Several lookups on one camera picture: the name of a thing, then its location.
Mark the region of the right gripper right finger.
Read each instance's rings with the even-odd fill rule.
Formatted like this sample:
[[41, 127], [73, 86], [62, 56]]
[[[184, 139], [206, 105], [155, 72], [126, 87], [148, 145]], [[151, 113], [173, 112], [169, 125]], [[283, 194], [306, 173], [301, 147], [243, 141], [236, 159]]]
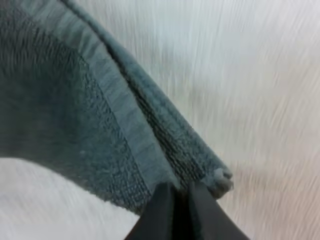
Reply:
[[203, 183], [196, 182], [189, 186], [188, 207], [196, 240], [248, 239]]

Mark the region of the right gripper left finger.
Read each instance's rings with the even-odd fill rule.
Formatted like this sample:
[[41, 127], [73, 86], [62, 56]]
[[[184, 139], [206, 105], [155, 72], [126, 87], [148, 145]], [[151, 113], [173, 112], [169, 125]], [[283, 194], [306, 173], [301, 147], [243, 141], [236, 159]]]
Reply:
[[130, 231], [132, 240], [181, 238], [184, 203], [171, 183], [159, 184], [142, 215]]

